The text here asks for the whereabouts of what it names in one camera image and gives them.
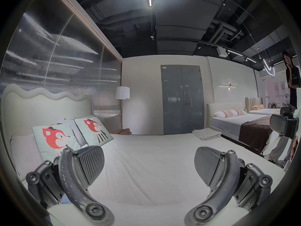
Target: woman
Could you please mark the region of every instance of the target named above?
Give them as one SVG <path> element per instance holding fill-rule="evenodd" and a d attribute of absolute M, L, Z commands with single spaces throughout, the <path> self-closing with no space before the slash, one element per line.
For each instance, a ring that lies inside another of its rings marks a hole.
<path fill-rule="evenodd" d="M 286 80 L 290 88 L 290 104 L 297 108 L 297 88 L 301 86 L 299 69 L 294 66 L 290 55 L 285 50 L 282 52 L 282 57 L 287 67 Z"/>

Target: cartoon fox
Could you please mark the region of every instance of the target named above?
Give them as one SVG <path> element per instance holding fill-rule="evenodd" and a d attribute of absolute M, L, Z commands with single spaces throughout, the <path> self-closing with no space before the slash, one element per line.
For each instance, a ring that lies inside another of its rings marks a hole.
<path fill-rule="evenodd" d="M 52 126 L 47 129 L 43 128 L 43 135 L 46 137 L 47 144 L 54 149 L 63 148 L 70 142 L 70 136 L 65 136 L 61 130 L 54 129 Z"/>
<path fill-rule="evenodd" d="M 107 135 L 101 130 L 102 125 L 100 125 L 96 121 L 93 121 L 90 119 L 84 120 L 84 122 L 91 131 L 97 133 L 97 139 L 98 139 L 99 143 L 100 143 L 100 140 L 101 140 L 101 142 L 103 142 L 106 139 L 108 139 Z"/>

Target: mattress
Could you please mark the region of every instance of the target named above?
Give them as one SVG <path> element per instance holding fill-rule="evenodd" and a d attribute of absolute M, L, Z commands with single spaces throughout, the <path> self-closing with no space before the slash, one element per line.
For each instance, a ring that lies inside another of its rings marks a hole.
<path fill-rule="evenodd" d="M 261 110 L 251 110 L 249 111 L 250 114 L 259 114 L 259 115 L 272 115 L 272 114 L 280 114 L 280 109 L 261 109 Z"/>
<path fill-rule="evenodd" d="M 100 202 L 154 206 L 204 201 L 210 189 L 194 167 L 200 146 L 234 149 L 246 163 L 253 162 L 273 178 L 272 190 L 283 177 L 281 168 L 224 138 L 201 141 L 194 134 L 113 137 L 102 146 L 104 168 L 88 189 Z"/>
<path fill-rule="evenodd" d="M 266 115 L 247 114 L 247 115 L 239 115 L 239 116 L 234 116 L 234 117 L 229 117 L 224 119 L 219 117 L 213 117 L 211 120 L 211 125 L 227 133 L 239 137 L 240 126 L 243 123 L 247 121 L 253 121 L 264 116 Z"/>
<path fill-rule="evenodd" d="M 210 191 L 194 167 L 200 146 L 235 150 L 239 158 L 253 162 L 273 178 L 272 191 L 284 175 L 281 168 L 224 138 L 201 141 L 194 134 L 112 136 L 114 140 L 102 146 L 103 171 L 88 190 L 114 214 L 114 226 L 184 226 L 187 212 Z M 232 197 L 207 225 L 230 226 L 248 213 L 235 206 Z M 55 205 L 48 211 L 66 225 L 90 225 L 72 204 Z"/>

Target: ribbed glass panel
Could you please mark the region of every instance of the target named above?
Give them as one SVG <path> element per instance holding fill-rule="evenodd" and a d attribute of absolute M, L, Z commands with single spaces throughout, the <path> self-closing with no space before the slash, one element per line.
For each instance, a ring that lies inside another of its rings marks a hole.
<path fill-rule="evenodd" d="M 1 67 L 0 96 L 11 83 L 24 90 L 89 95 L 108 131 L 121 128 L 121 62 L 64 0 L 33 0 L 23 14 Z"/>

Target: white lampshade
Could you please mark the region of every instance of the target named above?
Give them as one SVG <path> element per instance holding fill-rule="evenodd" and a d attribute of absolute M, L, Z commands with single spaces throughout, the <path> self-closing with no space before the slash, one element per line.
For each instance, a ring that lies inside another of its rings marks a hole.
<path fill-rule="evenodd" d="M 125 100 L 130 98 L 130 88 L 118 86 L 116 90 L 116 99 Z"/>

